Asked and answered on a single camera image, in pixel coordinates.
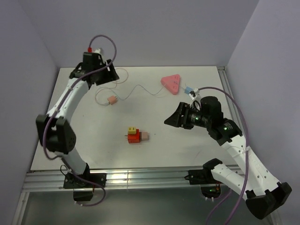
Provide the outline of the pink charger block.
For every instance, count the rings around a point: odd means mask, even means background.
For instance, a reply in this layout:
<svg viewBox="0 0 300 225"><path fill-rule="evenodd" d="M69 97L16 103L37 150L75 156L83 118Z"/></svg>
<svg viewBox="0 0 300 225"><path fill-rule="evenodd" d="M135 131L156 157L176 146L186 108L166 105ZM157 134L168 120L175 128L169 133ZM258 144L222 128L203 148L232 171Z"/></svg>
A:
<svg viewBox="0 0 300 225"><path fill-rule="evenodd" d="M118 97L117 96L110 96L110 97L107 98L107 101L110 105L113 105L113 104L117 103Z"/></svg>

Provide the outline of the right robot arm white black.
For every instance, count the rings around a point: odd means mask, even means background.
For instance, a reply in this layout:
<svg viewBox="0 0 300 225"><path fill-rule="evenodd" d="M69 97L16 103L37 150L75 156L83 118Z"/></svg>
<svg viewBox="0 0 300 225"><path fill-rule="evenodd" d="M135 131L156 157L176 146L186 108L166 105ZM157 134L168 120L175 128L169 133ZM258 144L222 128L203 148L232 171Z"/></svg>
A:
<svg viewBox="0 0 300 225"><path fill-rule="evenodd" d="M242 195L247 208L257 219L264 219L286 202L292 188L288 183L280 182L263 165L246 144L246 138L236 123L224 117L216 97L204 97L197 104L181 102L164 123L176 128L192 129L198 126L207 129L209 136L245 174L244 177L238 175L214 158L203 164L202 169L188 171L185 179L191 185L215 181L227 185Z"/></svg>

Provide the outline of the brown plug adapter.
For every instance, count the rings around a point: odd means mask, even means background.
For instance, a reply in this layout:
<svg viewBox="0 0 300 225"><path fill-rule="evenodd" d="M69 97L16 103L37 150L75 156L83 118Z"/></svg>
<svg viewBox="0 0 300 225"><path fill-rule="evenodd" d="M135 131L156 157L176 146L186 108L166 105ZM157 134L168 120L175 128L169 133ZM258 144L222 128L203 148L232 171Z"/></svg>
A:
<svg viewBox="0 0 300 225"><path fill-rule="evenodd" d="M150 138L148 132L140 132L140 140L141 141L148 141Z"/></svg>

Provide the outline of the yellow plug adapter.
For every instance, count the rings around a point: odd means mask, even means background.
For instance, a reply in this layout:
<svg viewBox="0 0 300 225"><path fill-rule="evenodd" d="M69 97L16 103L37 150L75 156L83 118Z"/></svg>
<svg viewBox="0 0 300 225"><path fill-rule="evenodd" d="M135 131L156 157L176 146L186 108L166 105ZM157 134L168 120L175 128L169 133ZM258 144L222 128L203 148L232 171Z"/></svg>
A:
<svg viewBox="0 0 300 225"><path fill-rule="evenodd" d="M136 127L128 127L127 134L128 135L135 135L137 133Z"/></svg>

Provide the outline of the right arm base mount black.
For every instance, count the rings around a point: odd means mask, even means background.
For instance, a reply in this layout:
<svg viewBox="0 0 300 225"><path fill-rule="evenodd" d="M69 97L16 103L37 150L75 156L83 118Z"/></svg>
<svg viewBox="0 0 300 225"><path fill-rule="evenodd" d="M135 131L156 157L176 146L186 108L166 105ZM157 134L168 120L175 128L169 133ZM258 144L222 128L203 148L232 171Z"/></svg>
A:
<svg viewBox="0 0 300 225"><path fill-rule="evenodd" d="M207 169L188 170L184 179L190 185L199 186L203 199L206 201L220 200L229 193L229 190L222 188L222 183L215 180Z"/></svg>

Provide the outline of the red cube socket adapter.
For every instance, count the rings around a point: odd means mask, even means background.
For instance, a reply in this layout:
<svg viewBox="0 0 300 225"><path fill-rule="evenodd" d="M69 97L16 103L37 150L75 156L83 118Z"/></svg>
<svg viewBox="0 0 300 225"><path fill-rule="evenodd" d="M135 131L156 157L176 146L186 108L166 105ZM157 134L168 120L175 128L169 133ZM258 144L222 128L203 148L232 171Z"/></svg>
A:
<svg viewBox="0 0 300 225"><path fill-rule="evenodd" d="M126 134L125 137L127 138L127 141L129 144L133 143L140 143L140 131L137 129L137 133L135 135L128 135Z"/></svg>

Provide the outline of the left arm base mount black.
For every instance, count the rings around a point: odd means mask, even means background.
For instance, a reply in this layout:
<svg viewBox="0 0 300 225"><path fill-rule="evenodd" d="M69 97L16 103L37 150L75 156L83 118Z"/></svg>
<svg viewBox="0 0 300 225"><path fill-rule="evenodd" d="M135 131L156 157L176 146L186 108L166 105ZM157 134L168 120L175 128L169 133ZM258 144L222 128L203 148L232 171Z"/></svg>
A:
<svg viewBox="0 0 300 225"><path fill-rule="evenodd" d="M90 207L100 204L106 197L106 173L91 173L88 179L77 178L71 173L65 175L63 189L73 190L73 200L76 204ZM89 203L93 196L96 188L103 191L103 196L98 202Z"/></svg>

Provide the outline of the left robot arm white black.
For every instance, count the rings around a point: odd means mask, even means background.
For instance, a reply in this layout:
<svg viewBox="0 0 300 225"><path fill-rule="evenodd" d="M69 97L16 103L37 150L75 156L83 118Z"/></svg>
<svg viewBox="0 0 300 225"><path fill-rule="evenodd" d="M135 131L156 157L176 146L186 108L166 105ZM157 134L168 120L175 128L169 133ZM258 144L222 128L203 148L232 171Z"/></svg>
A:
<svg viewBox="0 0 300 225"><path fill-rule="evenodd" d="M70 73L67 86L54 106L38 115L36 126L44 154L49 160L60 158L67 169L74 172L75 183L86 187L91 183L88 164L76 150L76 135L70 122L84 95L93 85L119 79L111 59L103 59L102 49L88 49L83 60Z"/></svg>

